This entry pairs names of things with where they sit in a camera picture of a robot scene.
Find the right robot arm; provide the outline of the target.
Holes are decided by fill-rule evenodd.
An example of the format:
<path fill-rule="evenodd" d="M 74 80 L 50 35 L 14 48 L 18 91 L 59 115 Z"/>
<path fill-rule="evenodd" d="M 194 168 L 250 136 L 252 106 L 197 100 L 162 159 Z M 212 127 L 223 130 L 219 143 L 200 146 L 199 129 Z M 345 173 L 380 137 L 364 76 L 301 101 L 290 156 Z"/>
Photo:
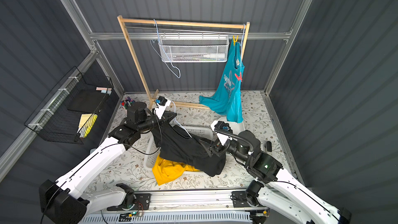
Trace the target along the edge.
<path fill-rule="evenodd" d="M 349 224 L 352 213 L 319 198 L 294 178 L 248 131 L 235 134 L 228 123 L 214 121 L 211 129 L 218 142 L 210 146 L 213 155 L 230 153 L 254 178 L 245 191 L 251 206 L 266 206 L 296 224 Z"/>

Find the black t-shirt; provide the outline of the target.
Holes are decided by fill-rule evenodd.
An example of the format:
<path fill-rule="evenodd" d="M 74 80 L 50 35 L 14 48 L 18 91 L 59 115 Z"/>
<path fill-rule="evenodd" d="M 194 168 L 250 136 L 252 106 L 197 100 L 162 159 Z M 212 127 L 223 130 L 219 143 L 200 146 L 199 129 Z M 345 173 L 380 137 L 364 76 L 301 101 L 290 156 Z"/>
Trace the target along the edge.
<path fill-rule="evenodd" d="M 187 133 L 178 125 L 157 127 L 151 133 L 161 158 L 193 166 L 211 177 L 223 171 L 226 155 L 211 155 L 211 140 Z"/>

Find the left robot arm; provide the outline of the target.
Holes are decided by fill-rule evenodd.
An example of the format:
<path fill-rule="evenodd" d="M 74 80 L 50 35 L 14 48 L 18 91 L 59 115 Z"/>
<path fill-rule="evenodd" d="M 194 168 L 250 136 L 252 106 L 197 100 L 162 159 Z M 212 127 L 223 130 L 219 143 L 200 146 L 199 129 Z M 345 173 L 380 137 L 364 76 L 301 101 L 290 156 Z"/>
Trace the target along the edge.
<path fill-rule="evenodd" d="M 40 208 L 44 217 L 55 224 L 77 224 L 84 217 L 105 208 L 130 211 L 137 207 L 134 190 L 123 183 L 94 194 L 87 194 L 85 190 L 142 134 L 161 131 L 177 116 L 167 111 L 171 103 L 169 99 L 161 96 L 155 103 L 156 107 L 149 110 L 146 103 L 134 102 L 127 109 L 126 121 L 113 129 L 95 151 L 57 180 L 47 180 L 40 186 Z"/>

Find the yellow t-shirt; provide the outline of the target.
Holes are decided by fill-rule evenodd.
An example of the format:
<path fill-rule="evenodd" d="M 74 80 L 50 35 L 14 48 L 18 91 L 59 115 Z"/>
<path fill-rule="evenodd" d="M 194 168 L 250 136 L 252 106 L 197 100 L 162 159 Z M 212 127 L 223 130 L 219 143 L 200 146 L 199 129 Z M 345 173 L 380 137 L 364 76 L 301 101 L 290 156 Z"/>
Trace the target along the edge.
<path fill-rule="evenodd" d="M 169 161 L 161 158 L 159 155 L 157 156 L 152 168 L 154 178 L 159 186 L 178 179 L 184 172 L 199 171 L 200 170 L 193 166 L 180 162 Z"/>

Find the teal t-shirt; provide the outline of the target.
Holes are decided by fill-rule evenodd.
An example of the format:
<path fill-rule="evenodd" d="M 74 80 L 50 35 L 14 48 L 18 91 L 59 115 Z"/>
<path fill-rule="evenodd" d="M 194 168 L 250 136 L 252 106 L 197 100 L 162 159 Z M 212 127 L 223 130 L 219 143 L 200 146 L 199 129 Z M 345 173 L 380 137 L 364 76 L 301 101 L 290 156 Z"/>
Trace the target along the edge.
<path fill-rule="evenodd" d="M 241 123 L 244 121 L 241 104 L 241 84 L 235 74 L 244 75 L 245 67 L 241 60 L 240 43 L 230 46 L 228 60 L 219 86 L 213 96 L 200 96 L 200 104 L 209 107 L 219 115 L 226 116 L 227 121 Z"/>

